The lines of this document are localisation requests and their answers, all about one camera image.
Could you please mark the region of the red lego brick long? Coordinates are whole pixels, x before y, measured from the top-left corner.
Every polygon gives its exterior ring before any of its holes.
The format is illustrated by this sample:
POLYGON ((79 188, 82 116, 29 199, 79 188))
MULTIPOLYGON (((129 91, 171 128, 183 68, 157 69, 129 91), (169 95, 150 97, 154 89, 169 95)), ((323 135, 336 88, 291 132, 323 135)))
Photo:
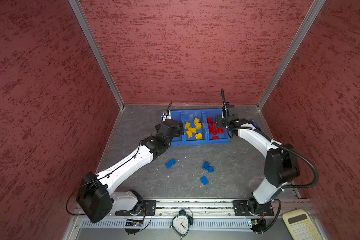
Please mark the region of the red lego brick long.
POLYGON ((209 126, 209 133, 211 135, 217 135, 218 134, 217 128, 215 126, 209 126))

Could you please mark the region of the blue lego brick pile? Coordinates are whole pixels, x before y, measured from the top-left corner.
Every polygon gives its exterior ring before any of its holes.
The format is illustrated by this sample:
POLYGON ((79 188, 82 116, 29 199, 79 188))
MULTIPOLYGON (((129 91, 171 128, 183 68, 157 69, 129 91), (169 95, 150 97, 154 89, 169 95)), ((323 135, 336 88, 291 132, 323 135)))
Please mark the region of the blue lego brick pile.
POLYGON ((170 169, 172 166, 174 166, 176 164, 176 160, 172 159, 170 160, 168 163, 166 163, 166 168, 170 169))

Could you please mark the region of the blue lego brick studded long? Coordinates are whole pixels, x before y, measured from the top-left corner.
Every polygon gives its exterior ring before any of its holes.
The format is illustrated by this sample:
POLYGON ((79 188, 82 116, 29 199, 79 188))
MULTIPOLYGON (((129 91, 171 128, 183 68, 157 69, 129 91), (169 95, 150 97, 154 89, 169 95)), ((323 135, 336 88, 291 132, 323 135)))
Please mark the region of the blue lego brick studded long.
POLYGON ((205 161, 204 163, 203 163, 203 166, 202 166, 202 169, 204 170, 204 171, 209 171, 209 167, 210 167, 210 163, 209 162, 207 162, 207 161, 205 161))

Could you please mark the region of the blue lego brick bottom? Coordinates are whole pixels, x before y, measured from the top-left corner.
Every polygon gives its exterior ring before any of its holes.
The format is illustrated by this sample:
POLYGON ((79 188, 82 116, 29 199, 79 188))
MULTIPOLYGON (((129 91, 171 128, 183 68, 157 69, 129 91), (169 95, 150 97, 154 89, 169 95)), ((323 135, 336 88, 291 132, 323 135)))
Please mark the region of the blue lego brick bottom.
POLYGON ((204 186, 209 183, 209 180, 208 180, 208 178, 207 178, 206 176, 201 177, 200 180, 201 180, 201 183, 202 183, 204 186))

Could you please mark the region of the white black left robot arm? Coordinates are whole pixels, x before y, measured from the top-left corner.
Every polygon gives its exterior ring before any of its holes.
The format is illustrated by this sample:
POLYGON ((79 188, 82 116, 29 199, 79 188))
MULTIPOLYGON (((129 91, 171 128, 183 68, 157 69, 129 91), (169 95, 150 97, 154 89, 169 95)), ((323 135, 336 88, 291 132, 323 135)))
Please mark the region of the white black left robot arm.
POLYGON ((118 193, 115 190, 132 174, 151 163, 171 146, 174 138, 184 135, 183 123, 166 119, 156 125, 156 134, 139 142, 138 147, 112 167, 97 174, 88 172, 81 180, 76 202, 92 223, 104 219, 112 209, 130 211, 138 203, 138 196, 132 191, 118 193))

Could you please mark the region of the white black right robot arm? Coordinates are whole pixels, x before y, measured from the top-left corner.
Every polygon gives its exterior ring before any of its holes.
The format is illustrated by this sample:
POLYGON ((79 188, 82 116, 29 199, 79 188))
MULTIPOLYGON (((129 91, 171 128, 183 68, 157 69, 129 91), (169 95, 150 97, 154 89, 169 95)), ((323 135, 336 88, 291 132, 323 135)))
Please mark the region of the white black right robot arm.
POLYGON ((285 189, 307 189, 318 183, 317 169, 308 159, 297 153, 292 145, 283 145, 273 140, 245 119, 217 116, 216 125, 247 141, 265 157, 265 178, 247 202, 246 209, 251 215, 258 216, 265 212, 271 202, 276 200, 276 196, 285 189), (314 178, 308 184, 291 184, 301 174, 298 159, 303 160, 313 172, 314 178))

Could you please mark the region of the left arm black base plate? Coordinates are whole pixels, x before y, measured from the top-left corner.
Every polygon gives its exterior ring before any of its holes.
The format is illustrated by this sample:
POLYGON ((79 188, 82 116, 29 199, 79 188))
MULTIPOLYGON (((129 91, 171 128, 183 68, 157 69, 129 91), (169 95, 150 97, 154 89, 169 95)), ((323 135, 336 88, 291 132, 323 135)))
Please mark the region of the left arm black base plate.
POLYGON ((156 212, 157 200, 143 200, 138 202, 138 206, 131 211, 115 211, 115 216, 154 216, 156 212))

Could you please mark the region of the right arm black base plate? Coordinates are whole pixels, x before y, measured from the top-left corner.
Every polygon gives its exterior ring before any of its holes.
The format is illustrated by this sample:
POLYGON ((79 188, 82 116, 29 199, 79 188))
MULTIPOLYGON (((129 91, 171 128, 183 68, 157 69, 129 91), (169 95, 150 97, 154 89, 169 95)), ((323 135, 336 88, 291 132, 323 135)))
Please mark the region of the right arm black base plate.
POLYGON ((255 199, 234 200, 233 209, 237 217, 273 217, 275 215, 271 203, 258 204, 255 199))

